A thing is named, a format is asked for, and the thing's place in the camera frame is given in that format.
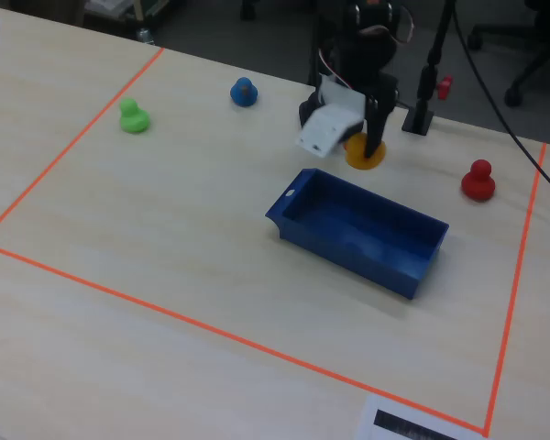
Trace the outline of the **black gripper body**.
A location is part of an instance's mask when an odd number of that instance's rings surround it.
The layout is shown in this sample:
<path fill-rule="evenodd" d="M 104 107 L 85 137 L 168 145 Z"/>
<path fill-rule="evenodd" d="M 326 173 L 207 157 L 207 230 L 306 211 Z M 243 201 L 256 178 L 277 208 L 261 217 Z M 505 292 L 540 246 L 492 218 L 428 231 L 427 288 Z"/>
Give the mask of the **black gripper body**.
<path fill-rule="evenodd" d="M 396 43 L 323 43 L 313 47 L 308 84 L 315 90 L 299 107 L 301 126 L 324 105 L 324 98 L 319 96 L 322 74 L 364 95 L 377 97 L 389 86 L 396 90 L 397 79 L 382 72 L 396 51 Z"/>

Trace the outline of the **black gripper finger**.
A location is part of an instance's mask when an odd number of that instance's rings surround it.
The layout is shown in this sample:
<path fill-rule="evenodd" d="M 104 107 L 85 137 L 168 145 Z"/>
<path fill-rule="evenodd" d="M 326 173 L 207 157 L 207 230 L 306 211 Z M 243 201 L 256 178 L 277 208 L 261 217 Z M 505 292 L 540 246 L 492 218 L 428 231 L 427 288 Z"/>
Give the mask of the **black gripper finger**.
<path fill-rule="evenodd" d="M 367 123 L 367 140 L 364 157 L 371 159 L 378 149 L 391 109 L 383 101 L 379 102 L 373 96 L 366 99 L 365 121 Z"/>

